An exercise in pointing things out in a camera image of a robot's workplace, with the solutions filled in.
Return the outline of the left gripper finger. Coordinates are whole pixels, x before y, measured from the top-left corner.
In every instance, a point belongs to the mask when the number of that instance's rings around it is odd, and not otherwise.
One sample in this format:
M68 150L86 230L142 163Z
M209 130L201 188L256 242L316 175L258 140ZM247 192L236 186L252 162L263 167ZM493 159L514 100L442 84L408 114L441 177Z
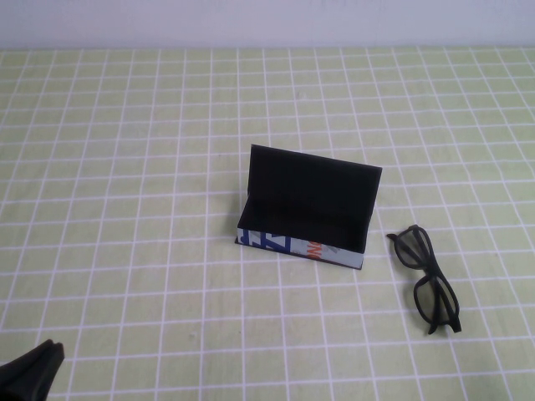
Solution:
M45 341L1 367L1 400L46 400L64 360L64 345Z
M7 387L26 378L33 383L34 376L43 378L51 368L53 359L54 341L48 339L24 355L2 365L1 386Z

